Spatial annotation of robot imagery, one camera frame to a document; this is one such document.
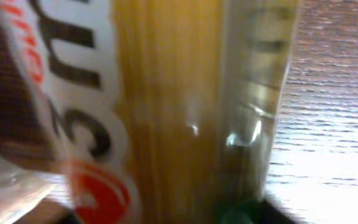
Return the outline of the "beige powder pouch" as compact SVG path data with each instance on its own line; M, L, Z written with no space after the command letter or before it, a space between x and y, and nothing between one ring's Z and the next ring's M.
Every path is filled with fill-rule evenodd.
M53 223L65 208L50 198L54 174L25 169L0 155L0 223Z

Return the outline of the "San Remo spaghetti packet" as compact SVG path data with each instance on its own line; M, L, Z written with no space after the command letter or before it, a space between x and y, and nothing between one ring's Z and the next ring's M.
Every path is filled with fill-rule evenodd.
M0 1L60 223L291 223L265 198L299 0Z

